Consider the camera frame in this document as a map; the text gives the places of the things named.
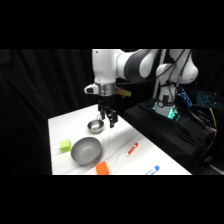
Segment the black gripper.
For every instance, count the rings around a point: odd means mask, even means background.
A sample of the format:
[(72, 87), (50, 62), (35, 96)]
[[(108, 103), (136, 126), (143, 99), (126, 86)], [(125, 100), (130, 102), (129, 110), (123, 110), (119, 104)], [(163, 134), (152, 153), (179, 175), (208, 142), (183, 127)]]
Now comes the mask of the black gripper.
[(98, 97), (98, 110), (100, 112), (100, 120), (105, 120), (106, 115), (110, 114), (110, 127), (113, 128), (114, 124), (118, 122), (118, 114), (115, 110), (115, 98), (111, 96)]

